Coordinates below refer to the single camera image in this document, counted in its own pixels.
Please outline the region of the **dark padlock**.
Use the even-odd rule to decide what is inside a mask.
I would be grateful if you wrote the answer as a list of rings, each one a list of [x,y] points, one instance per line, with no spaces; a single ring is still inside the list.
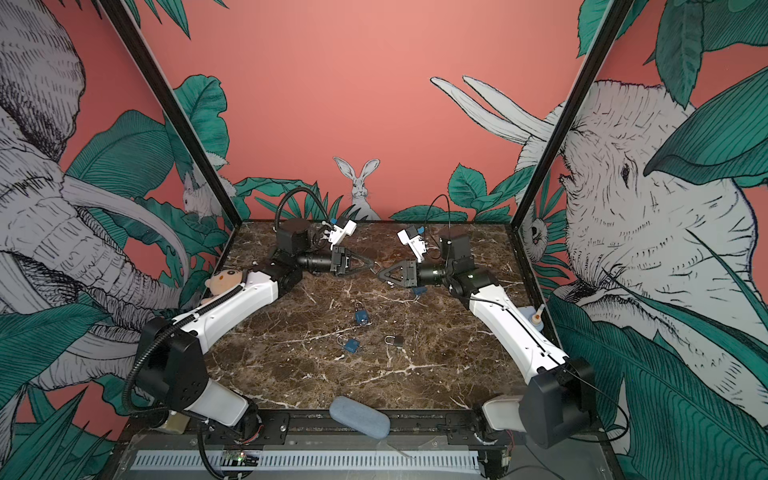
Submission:
[[[405,338],[401,335],[388,335],[384,339],[386,345],[394,347],[403,347],[405,344]]]

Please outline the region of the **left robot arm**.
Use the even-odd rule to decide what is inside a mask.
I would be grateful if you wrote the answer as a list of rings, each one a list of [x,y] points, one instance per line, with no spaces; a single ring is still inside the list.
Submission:
[[[313,242],[309,228],[303,219],[278,224],[276,245],[266,259],[232,276],[221,273],[210,278],[211,296],[199,307],[148,322],[125,380],[123,409],[130,415],[179,412],[219,426],[242,444],[258,438],[263,428],[258,406],[213,380],[204,356],[241,322],[289,293],[304,273],[349,276],[357,271],[353,261],[360,262],[362,270],[371,267],[371,260],[342,244],[357,228],[353,220],[322,222],[326,248]]]

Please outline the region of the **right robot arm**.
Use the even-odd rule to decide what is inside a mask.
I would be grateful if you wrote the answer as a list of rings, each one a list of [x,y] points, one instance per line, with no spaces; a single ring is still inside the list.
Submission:
[[[521,395],[486,401],[486,428],[526,434],[550,448],[592,425],[597,416],[595,372],[548,340],[508,297],[497,277],[475,262],[467,234],[441,232],[438,262],[427,259],[422,231],[408,227],[399,241],[415,255],[379,271],[378,278],[402,288],[442,285],[485,324],[510,355],[526,388]]]

